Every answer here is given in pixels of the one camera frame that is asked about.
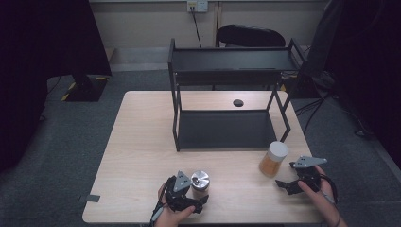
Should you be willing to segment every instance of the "wall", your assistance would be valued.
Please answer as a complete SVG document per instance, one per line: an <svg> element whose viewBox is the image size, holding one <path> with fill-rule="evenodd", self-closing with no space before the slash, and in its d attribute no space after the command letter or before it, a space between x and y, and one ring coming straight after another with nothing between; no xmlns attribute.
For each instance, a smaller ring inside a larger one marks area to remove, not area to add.
<svg viewBox="0 0 401 227"><path fill-rule="evenodd" d="M213 46L217 26L262 26L301 45L311 43L327 1L209 2L195 18L203 47ZM105 47L199 47L196 26L186 2L92 2Z"/></svg>

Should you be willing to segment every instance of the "black cable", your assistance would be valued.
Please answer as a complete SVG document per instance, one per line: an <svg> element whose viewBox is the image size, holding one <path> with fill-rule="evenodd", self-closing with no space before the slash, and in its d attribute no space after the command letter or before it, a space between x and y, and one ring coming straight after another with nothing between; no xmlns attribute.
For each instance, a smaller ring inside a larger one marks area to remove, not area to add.
<svg viewBox="0 0 401 227"><path fill-rule="evenodd" d="M154 221L152 220L153 216L156 214L156 212L159 211L160 208L165 207L166 204L165 204L165 203L162 203L162 197L163 197L163 195L164 195L165 192L166 192L167 186L170 184L170 182L171 182L173 179L174 179L173 177L170 177L170 178L168 178L168 180L165 182L165 185L163 186L163 189L162 189L162 193L160 193L160 195L159 195L159 200L157 200L157 204L156 204L156 206L154 207L154 210L153 210L153 213L152 213L152 215L151 215L151 218L150 218L150 222L149 222L148 227L153 227L153 226L154 226Z"/></svg>
<svg viewBox="0 0 401 227"><path fill-rule="evenodd" d="M324 99L320 99L318 107L316 107L316 109L313 111L312 115L307 120L305 128L304 128L304 134L306 133L307 127L309 126L309 123L312 120L313 115L319 110L319 108L322 106L323 102L324 102Z"/></svg>
<svg viewBox="0 0 401 227"><path fill-rule="evenodd" d="M200 33L198 31L198 24L197 24L197 19L195 18L195 11L192 7L191 7L191 14L192 14L192 17L194 18L195 28L197 29L198 41L200 42L200 48L201 48L201 37L200 37Z"/></svg>
<svg viewBox="0 0 401 227"><path fill-rule="evenodd" d="M316 100L316 101L313 101L313 102L305 105L304 107L301 107L300 109L296 110L295 113L297 114L297 116L299 116L299 115L301 115L301 114L303 114L303 113L305 113L307 111L310 111L313 108L315 108L317 105L319 105L319 102L321 102L321 101L322 101L321 98Z"/></svg>

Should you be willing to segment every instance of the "hand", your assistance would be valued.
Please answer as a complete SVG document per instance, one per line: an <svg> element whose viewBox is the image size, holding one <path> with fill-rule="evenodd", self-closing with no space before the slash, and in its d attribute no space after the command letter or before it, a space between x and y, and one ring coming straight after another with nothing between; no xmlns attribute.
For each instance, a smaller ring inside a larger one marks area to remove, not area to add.
<svg viewBox="0 0 401 227"><path fill-rule="evenodd" d="M325 175L324 171L319 166L315 167L320 174ZM308 195L308 197L312 200L313 204L323 215L323 218L326 220L328 226L336 226L336 227L347 226L343 218L340 217L340 213L337 210L336 204L330 202L324 196L325 194L331 199L333 199L333 190L330 186L330 183L327 180L325 179L321 180L321 190L318 192L314 192L306 183L302 181L299 181L298 185Z"/></svg>
<svg viewBox="0 0 401 227"><path fill-rule="evenodd" d="M164 184L160 187L158 192L158 197L164 193L163 188ZM166 203L165 195L162 196L162 203ZM177 227L178 224L188 218L195 211L195 206L189 206L181 212L174 212L168 206L163 208L162 214L157 218L155 227Z"/></svg>

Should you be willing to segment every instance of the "power cord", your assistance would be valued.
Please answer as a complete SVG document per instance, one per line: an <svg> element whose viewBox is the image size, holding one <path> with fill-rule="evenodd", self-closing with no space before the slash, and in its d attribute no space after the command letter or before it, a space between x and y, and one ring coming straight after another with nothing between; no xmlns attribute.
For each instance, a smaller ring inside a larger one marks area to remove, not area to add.
<svg viewBox="0 0 401 227"><path fill-rule="evenodd" d="M200 33L198 31L197 18L195 17L195 8L190 7L190 9L191 9L192 18L194 18L195 28L197 30L198 41L200 42L200 48L201 48L201 37L200 37Z"/></svg>

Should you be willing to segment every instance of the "chair backrest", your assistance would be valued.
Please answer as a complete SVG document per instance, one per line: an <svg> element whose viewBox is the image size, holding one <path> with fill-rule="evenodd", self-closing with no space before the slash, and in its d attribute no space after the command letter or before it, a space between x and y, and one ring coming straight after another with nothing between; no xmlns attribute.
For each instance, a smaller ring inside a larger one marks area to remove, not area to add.
<svg viewBox="0 0 401 227"><path fill-rule="evenodd" d="M286 46L286 40L277 31L241 25L222 26L216 34L216 47L225 43L226 47L273 47Z"/></svg>

